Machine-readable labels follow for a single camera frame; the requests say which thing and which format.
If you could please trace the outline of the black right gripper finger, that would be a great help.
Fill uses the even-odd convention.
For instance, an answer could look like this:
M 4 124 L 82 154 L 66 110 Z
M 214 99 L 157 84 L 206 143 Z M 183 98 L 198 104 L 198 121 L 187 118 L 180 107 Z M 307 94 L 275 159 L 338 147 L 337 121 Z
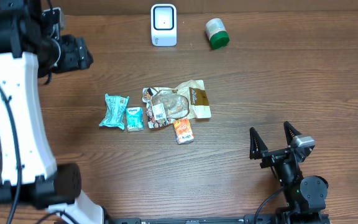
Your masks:
M 283 124 L 287 144 L 290 145 L 295 136 L 301 135 L 301 133 L 294 128 L 288 121 Z
M 250 159 L 261 159 L 269 149 L 259 136 L 255 128 L 250 128 Z

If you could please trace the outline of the teal snack wrapper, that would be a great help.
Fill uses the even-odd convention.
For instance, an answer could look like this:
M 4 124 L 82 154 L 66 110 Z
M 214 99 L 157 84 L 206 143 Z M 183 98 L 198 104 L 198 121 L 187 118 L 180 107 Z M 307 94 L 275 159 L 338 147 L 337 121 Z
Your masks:
M 124 113 L 127 108 L 129 97 L 108 95 L 107 93 L 104 96 L 106 103 L 106 114 L 102 122 L 100 122 L 100 127 L 108 128 L 119 128 L 121 130 L 125 129 L 125 124 L 123 122 Z

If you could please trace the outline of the orange tissue pack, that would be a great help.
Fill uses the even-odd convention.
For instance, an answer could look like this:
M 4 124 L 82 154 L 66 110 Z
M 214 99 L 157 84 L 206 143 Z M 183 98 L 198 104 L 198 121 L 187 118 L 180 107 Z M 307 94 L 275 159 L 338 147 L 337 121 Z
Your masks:
M 176 120 L 173 123 L 178 144 L 186 144 L 194 141 L 194 134 L 188 118 Z

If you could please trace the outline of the teal tissue pack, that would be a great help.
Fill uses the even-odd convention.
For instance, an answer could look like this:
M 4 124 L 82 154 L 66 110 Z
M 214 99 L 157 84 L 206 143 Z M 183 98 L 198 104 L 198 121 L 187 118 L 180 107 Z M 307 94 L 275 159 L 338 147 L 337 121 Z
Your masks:
M 131 107 L 126 109 L 126 121 L 127 121 L 127 130 L 132 131 L 141 131 L 144 129 L 143 122 L 143 110 L 141 107 Z

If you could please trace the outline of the brown white snack bag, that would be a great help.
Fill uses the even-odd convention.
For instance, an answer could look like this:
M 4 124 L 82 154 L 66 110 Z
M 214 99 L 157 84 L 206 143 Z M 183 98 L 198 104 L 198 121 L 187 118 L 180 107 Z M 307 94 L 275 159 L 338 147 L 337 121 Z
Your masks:
M 189 80 L 175 88 L 148 87 L 142 90 L 150 129 L 173 124 L 180 119 L 209 119 L 211 109 L 203 80 Z

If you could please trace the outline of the green lid seasoning jar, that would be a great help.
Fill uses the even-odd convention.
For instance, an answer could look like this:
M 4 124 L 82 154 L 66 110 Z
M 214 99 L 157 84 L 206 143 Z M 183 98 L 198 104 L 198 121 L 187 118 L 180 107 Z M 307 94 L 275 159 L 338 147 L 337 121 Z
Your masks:
M 209 20 L 205 25 L 205 31 L 213 50 L 225 47 L 229 43 L 229 35 L 220 18 Z

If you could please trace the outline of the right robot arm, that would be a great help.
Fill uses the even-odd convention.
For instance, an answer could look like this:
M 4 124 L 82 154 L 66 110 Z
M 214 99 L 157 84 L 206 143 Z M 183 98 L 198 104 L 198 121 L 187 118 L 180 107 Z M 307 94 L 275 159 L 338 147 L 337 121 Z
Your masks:
M 261 168 L 270 168 L 279 181 L 280 188 L 265 199 L 254 215 L 244 217 L 251 223 L 329 223 L 329 216 L 322 214 L 326 208 L 329 184 L 318 175 L 304 177 L 299 164 L 312 153 L 314 139 L 300 133 L 288 121 L 283 124 L 287 147 L 269 151 L 255 128 L 250 128 L 250 158 L 260 159 Z M 263 207 L 273 198 L 283 194 L 286 207 L 280 207 L 274 214 L 261 215 Z

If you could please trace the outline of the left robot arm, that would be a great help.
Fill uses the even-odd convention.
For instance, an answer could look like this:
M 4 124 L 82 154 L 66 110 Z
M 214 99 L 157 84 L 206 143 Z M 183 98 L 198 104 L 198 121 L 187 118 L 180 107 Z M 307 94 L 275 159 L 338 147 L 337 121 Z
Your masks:
M 60 8 L 0 0 L 0 204 L 31 205 L 67 223 L 111 223 L 83 191 L 75 163 L 57 164 L 39 101 L 39 78 L 86 70 L 93 56 L 81 37 L 61 35 Z

